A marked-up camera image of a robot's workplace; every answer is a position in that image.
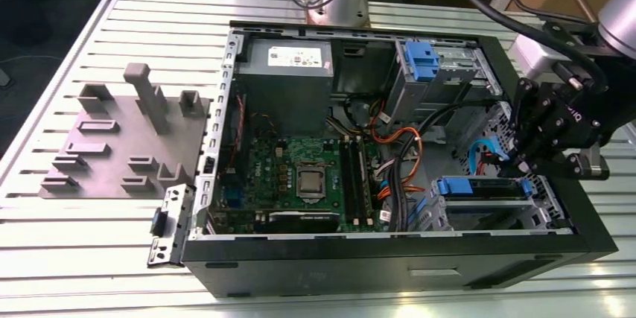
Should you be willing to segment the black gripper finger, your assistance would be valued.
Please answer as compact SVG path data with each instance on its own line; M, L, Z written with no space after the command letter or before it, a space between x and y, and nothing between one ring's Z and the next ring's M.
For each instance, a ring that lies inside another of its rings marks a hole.
M557 136L531 136L523 139L518 134L511 139L509 159L499 164L498 176L517 178L526 174L545 177L571 178L571 165L563 159Z
M539 126L551 108L549 85L539 85L522 77L517 84L511 103L509 126L513 129L514 159L530 159L535 152Z

